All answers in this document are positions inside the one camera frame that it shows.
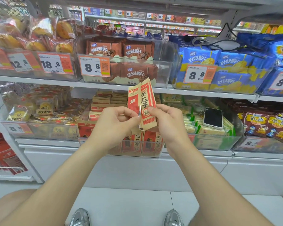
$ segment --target qr code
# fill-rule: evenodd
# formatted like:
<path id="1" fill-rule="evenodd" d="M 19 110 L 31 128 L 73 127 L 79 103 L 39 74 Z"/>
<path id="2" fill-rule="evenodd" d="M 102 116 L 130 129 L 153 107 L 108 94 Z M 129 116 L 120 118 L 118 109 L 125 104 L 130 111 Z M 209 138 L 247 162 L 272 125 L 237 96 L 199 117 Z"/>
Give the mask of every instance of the qr code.
<path id="1" fill-rule="evenodd" d="M 102 71 L 103 72 L 108 72 L 108 69 L 109 69 L 109 66 L 108 66 L 109 64 L 108 63 L 103 63 L 102 64 Z"/>

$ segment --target cartoon character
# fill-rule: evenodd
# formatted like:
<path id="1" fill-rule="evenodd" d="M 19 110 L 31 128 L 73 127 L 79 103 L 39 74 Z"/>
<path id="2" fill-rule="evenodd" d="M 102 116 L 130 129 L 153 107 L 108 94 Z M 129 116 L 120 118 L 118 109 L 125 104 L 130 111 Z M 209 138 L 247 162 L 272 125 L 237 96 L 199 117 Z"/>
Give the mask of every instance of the cartoon character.
<path id="1" fill-rule="evenodd" d="M 253 135 L 255 129 L 256 129 L 255 126 L 250 126 L 250 130 L 247 133 Z"/>
<path id="2" fill-rule="evenodd" d="M 267 133 L 266 136 L 267 136 L 267 137 L 273 137 L 276 132 L 277 132 L 277 130 L 274 129 L 274 128 L 272 128 L 272 129 L 270 130 L 270 133 Z"/>

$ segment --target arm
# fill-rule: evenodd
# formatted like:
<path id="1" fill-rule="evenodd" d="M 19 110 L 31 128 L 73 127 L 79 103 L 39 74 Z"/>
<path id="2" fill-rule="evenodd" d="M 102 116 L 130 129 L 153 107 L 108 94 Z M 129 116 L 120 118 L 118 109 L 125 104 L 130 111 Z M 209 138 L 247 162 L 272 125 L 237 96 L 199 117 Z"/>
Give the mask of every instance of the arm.
<path id="1" fill-rule="evenodd" d="M 191 143 L 179 109 L 157 105 L 149 111 L 158 118 L 167 150 L 181 168 L 209 225 L 272 226 Z"/>
<path id="2" fill-rule="evenodd" d="M 140 120 L 134 111 L 126 107 L 105 108 L 88 140 L 0 226 L 64 225 L 94 165 Z"/>

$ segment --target white floor tile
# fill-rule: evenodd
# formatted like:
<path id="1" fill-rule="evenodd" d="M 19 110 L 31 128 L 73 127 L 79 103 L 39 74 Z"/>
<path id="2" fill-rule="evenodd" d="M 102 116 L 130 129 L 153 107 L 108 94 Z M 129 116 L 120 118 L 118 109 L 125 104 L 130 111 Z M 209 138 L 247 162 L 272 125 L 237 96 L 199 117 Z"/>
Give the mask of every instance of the white floor tile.
<path id="1" fill-rule="evenodd" d="M 0 198 L 17 190 L 38 189 L 40 186 L 35 182 L 0 181 Z"/>
<path id="2" fill-rule="evenodd" d="M 78 208 L 89 212 L 92 226 L 160 226 L 172 201 L 167 191 L 83 187 L 67 223 Z"/>
<path id="3" fill-rule="evenodd" d="M 193 193 L 171 192 L 174 209 L 180 214 L 184 225 L 188 225 L 196 214 L 199 204 Z"/>
<path id="4" fill-rule="evenodd" d="M 281 196 L 243 196 L 274 225 L 283 226 L 283 198 Z"/>

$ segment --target sneaker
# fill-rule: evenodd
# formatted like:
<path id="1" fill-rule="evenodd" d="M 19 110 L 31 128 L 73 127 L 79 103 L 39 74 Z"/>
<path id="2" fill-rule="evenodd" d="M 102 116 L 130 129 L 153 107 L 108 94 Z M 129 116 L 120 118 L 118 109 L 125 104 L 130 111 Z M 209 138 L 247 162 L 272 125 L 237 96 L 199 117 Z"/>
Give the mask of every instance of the sneaker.
<path id="1" fill-rule="evenodd" d="M 69 226 L 91 226 L 89 214 L 85 209 L 78 209 L 71 218 Z"/>
<path id="2" fill-rule="evenodd" d="M 166 214 L 164 226 L 184 226 L 179 213 L 172 209 Z"/>

